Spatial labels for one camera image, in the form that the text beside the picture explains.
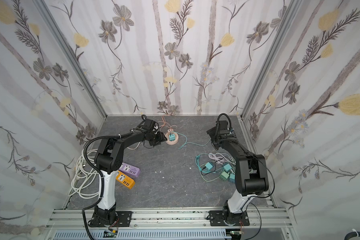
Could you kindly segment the purple power strip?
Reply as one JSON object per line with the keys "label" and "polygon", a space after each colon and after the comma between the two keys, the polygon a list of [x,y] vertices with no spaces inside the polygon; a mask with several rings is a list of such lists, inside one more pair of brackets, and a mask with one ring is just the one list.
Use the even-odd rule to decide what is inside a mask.
{"label": "purple power strip", "polygon": [[141,173],[140,168],[135,167],[133,165],[122,163],[122,165],[119,167],[119,170],[129,176],[138,177]]}

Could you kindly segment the green charger plug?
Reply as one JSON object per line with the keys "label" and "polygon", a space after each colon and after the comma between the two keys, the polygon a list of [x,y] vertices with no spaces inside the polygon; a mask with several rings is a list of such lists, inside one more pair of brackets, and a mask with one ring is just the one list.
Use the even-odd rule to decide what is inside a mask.
{"label": "green charger plug", "polygon": [[230,174],[227,173],[227,172],[225,172],[225,171],[221,172],[221,174],[220,174],[220,176],[219,176],[219,178],[220,178],[222,181],[227,181],[227,180],[229,179],[229,177],[230,177]]}

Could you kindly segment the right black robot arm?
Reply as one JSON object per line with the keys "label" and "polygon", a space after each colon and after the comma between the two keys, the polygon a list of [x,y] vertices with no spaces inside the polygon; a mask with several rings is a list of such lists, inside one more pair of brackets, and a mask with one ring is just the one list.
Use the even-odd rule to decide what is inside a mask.
{"label": "right black robot arm", "polygon": [[242,145],[234,132],[230,117],[218,115],[216,126],[209,129],[215,150],[227,151],[236,162],[236,190],[225,202],[221,211],[210,211],[206,219],[212,227],[249,226],[248,208],[255,207],[253,199],[265,199],[262,194],[269,190],[269,176],[272,176],[263,155],[257,155]]}

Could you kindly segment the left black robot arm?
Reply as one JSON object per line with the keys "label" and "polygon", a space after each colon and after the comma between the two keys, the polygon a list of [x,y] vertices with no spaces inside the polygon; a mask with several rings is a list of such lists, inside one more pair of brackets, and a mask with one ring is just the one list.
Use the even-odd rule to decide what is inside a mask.
{"label": "left black robot arm", "polygon": [[167,141],[154,120],[142,115],[142,122],[123,135],[100,136],[85,143],[82,156],[99,176],[99,195],[95,203],[82,209],[84,226],[110,227],[120,220],[116,211],[115,185],[125,149],[148,142],[151,148]]}

